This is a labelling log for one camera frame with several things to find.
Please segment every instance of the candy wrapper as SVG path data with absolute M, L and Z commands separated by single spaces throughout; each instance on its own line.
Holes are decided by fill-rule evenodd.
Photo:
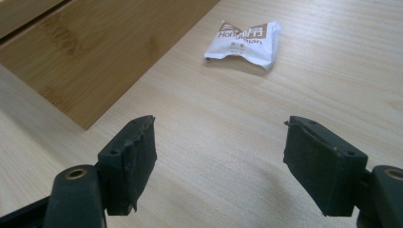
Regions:
M 266 23 L 242 31 L 222 21 L 216 37 L 204 53 L 204 58 L 209 61 L 236 55 L 268 70 L 277 58 L 280 31 L 278 22 Z

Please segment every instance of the light wood tabletop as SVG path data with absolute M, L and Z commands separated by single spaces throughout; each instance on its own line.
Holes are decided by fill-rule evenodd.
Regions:
M 403 167 L 402 11 L 398 0 L 221 0 L 87 131 L 0 66 L 0 216 L 48 196 L 59 172 L 94 164 L 150 114 L 156 166 L 138 212 L 108 227 L 355 227 L 356 209 L 323 217 L 282 162 L 283 122 L 325 125 L 369 156 L 369 170 Z M 221 20 L 278 21 L 274 67 L 206 63 Z

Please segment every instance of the brown logo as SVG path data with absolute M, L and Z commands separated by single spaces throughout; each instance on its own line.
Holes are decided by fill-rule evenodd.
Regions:
M 234 31 L 235 34 L 240 33 L 240 29 L 229 24 L 228 22 L 222 23 L 219 31 Z
M 219 32 L 219 37 L 237 36 L 241 39 L 264 39 L 266 38 L 267 34 L 267 24 L 251 27 L 245 31 L 241 31 L 239 28 L 229 24 L 228 22 L 224 22 L 222 23 Z
M 245 30 L 243 37 L 245 39 L 264 39 L 267 34 L 267 24 L 251 27 Z

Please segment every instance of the wooden drawer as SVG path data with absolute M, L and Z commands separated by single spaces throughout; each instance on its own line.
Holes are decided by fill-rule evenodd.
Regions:
M 38 17 L 63 0 L 3 0 L 0 1 L 0 38 Z
M 87 129 L 219 0 L 74 0 L 0 47 L 0 64 Z

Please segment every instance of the brass insert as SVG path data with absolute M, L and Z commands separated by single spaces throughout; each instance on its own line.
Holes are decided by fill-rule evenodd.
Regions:
M 403 181 L 403 172 L 400 170 L 389 168 L 385 170 L 385 173 L 393 179 Z
M 83 177 L 85 174 L 86 174 L 86 169 L 84 169 L 84 168 L 73 169 L 66 174 L 66 179 L 76 180 L 76 179 Z

